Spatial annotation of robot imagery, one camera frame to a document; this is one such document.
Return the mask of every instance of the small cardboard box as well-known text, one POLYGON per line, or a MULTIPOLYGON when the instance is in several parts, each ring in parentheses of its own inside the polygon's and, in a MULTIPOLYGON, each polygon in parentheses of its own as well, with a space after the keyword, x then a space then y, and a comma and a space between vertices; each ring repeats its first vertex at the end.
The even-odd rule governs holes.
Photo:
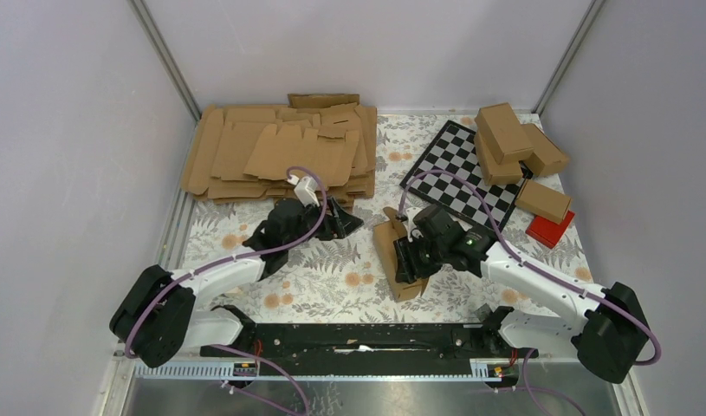
POLYGON ((569 212, 572 199, 552 188, 529 179, 515 197, 515 206, 549 221, 561 224, 569 212))
POLYGON ((535 124, 523 125, 523 131, 531 140, 534 152, 523 163, 536 176, 549 176, 567 167, 569 157, 561 151, 535 124))
POLYGON ((483 143, 480 133, 475 134, 475 156, 480 162, 483 171, 483 180, 487 185, 507 185, 518 183, 523 177, 521 165, 518 162, 511 162, 498 165, 493 158, 490 149, 483 143))
POLYGON ((507 102, 481 108, 475 123, 497 163, 525 160, 534 151, 518 117, 507 102))
POLYGON ((383 224, 378 224, 373 227, 373 244, 381 264, 385 277, 388 279, 388 285, 393 292, 393 300, 403 302, 423 294, 429 279, 417 280, 413 284, 396 282, 396 268, 398 259, 396 258, 396 249, 393 248, 393 242, 401 237, 405 237, 405 231, 399 233, 394 227, 392 221, 386 221, 383 224))

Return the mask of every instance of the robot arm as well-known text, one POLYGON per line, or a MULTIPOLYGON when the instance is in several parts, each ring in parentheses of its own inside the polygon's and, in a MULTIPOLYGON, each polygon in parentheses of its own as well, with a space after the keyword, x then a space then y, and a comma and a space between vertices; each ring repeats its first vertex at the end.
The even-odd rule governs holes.
POLYGON ((398 268, 396 279, 412 283, 439 271, 443 264, 455 270, 487 277, 530 296, 557 316, 529 315, 513 308, 499 307, 483 319, 483 326, 497 331, 514 348, 537 348, 541 354, 578 358, 603 380, 621 382, 648 337, 633 324, 586 293, 603 297, 646 323, 643 310, 632 289, 615 283, 607 289, 585 283, 540 263, 515 249, 522 260, 538 264, 557 278, 581 287, 582 294, 566 290, 536 272, 523 267, 483 226, 465 231, 440 207, 410 209, 406 221, 408 236, 394 242, 398 268))
MULTIPOLYGON (((243 246, 230 253, 230 257, 240 257, 237 260, 219 263, 201 274, 194 270, 166 271, 158 265, 144 270, 113 315, 110 330, 126 341, 157 294, 174 279, 189 274, 191 277, 172 288, 144 321, 133 340, 133 352, 148 367, 158 367, 182 349, 235 341, 243 329, 240 319, 226 309, 206 307, 212 299, 237 286, 276 273, 288 261, 288 250, 271 249, 294 242, 312 229, 321 214, 314 183, 309 177, 295 182, 298 200, 280 200, 243 246), (253 252, 258 256, 248 255, 253 252)), ((345 238, 363 224, 334 198, 327 199, 327 208, 313 237, 323 241, 345 238)))

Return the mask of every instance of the stack of flattened cardboard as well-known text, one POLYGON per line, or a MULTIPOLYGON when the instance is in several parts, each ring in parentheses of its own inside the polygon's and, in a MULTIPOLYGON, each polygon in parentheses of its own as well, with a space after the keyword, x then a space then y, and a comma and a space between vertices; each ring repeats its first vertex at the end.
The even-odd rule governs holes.
POLYGON ((361 106, 357 94, 288 98, 288 106, 208 106, 199 121, 182 189, 218 204, 293 198, 286 170, 304 166, 343 206, 371 197, 376 108, 361 106))

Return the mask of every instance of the cardboard box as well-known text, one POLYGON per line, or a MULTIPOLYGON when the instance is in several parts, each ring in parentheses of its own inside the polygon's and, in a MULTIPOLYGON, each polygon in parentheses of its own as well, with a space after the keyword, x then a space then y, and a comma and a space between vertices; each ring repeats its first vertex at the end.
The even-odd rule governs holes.
POLYGON ((549 176, 567 167, 569 157, 561 151, 535 124, 523 125, 534 152, 523 163, 536 176, 549 176))
POLYGON ((518 162, 511 162, 498 165, 495 162, 493 153, 483 143, 480 132, 475 134, 475 156, 480 162, 480 169, 483 171, 483 180, 486 185, 507 185, 518 183, 523 177, 521 165, 518 162))
POLYGON ((564 231, 567 230, 573 218, 574 212, 569 211, 564 220, 560 224, 556 224, 537 215, 526 229, 526 235, 553 249, 561 239, 561 236, 564 235, 564 231))
POLYGON ((515 206, 549 221, 561 224, 572 199, 567 195, 528 179, 515 197, 515 206))
POLYGON ((386 221, 373 227, 373 244, 383 265, 385 278, 391 287, 393 300, 396 302, 408 301, 419 294, 423 294, 429 282, 429 279, 417 280, 413 284, 396 282, 398 259, 396 258, 396 250, 393 248, 393 242, 405 236, 405 231, 403 234, 396 232, 392 221, 386 221))
POLYGON ((497 163, 525 160, 534 151, 518 117, 507 102, 481 108, 475 123, 497 163))

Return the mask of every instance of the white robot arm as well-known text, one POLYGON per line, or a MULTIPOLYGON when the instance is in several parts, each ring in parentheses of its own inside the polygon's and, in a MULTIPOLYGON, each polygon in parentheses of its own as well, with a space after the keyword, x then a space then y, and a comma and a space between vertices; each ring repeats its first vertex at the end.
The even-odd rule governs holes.
POLYGON ((608 289, 570 277, 516 247, 506 250, 490 229, 475 226, 465 231, 436 205, 423 210, 411 208, 401 220, 405 222, 407 236, 394 242, 397 281, 412 283, 433 275, 448 263, 455 270, 516 289, 557 315, 530 315, 499 307, 483 317, 483 324, 497 331, 513 348, 537 348, 540 354, 577 358, 600 378, 620 382, 648 341, 647 335, 624 317, 587 295, 607 299, 646 324, 635 293, 621 283, 608 289), (521 262, 509 251, 515 252, 521 262), (567 290, 523 266, 525 263, 538 265, 539 269, 583 291, 578 294, 567 290))

